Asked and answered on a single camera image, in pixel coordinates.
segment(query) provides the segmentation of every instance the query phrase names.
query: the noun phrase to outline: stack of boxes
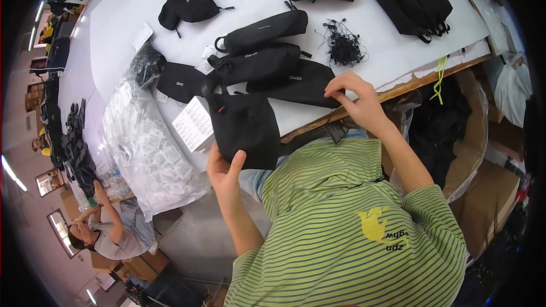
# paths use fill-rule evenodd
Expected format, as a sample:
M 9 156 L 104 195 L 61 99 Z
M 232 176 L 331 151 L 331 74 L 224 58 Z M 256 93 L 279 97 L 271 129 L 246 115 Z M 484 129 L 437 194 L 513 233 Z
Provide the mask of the stack of boxes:
M 24 110 L 27 113 L 37 110 L 37 107 L 40 106 L 40 104 L 42 103 L 43 91 L 43 83 L 28 86 L 27 93 L 24 95 Z

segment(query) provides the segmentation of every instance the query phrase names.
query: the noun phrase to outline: floor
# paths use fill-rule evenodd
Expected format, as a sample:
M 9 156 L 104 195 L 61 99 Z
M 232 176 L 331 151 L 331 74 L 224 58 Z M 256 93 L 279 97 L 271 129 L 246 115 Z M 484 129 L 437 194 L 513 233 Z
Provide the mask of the floor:
M 266 236 L 271 222 L 262 203 L 241 192 L 243 205 L 261 233 Z M 160 249 L 183 276 L 198 280 L 231 280 L 236 259 L 233 241 L 222 219 L 215 193 L 182 208 L 183 216 L 173 231 L 160 242 Z

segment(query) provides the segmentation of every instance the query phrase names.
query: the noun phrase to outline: plastic bag of tags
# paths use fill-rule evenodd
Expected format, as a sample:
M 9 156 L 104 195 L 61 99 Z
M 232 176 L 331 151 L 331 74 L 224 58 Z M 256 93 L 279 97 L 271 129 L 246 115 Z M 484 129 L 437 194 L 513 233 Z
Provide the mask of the plastic bag of tags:
M 129 71 L 103 117 L 104 138 L 146 221 L 210 193 L 210 183 L 186 160 L 148 89 Z

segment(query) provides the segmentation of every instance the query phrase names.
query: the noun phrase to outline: dark hair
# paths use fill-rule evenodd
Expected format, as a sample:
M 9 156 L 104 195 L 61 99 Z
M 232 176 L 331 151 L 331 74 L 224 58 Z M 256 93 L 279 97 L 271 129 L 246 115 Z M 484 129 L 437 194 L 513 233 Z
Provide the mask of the dark hair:
M 95 248 L 92 245 L 85 246 L 84 241 L 72 235 L 72 232 L 70 232 L 71 227 L 72 225 L 68 227 L 68 240 L 70 241 L 70 243 L 72 244 L 74 248 L 78 250 L 89 249 L 91 251 L 97 252 L 97 250 L 95 250 Z

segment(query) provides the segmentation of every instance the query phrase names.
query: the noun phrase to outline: hand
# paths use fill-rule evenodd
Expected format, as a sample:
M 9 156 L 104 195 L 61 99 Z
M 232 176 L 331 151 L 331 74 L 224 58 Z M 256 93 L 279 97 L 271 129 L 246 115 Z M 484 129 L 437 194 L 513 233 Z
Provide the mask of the hand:
M 222 214 L 229 214 L 241 207 L 239 173 L 246 160 L 246 152 L 237 151 L 231 165 L 222 158 L 218 145 L 214 143 L 208 154 L 206 172 L 216 192 Z
M 343 88 L 357 93 L 358 101 L 354 103 L 345 94 L 338 92 Z M 373 85 L 353 72 L 345 72 L 328 83 L 324 97 L 330 96 L 345 107 L 354 122 L 378 138 L 383 130 L 392 125 L 379 103 Z

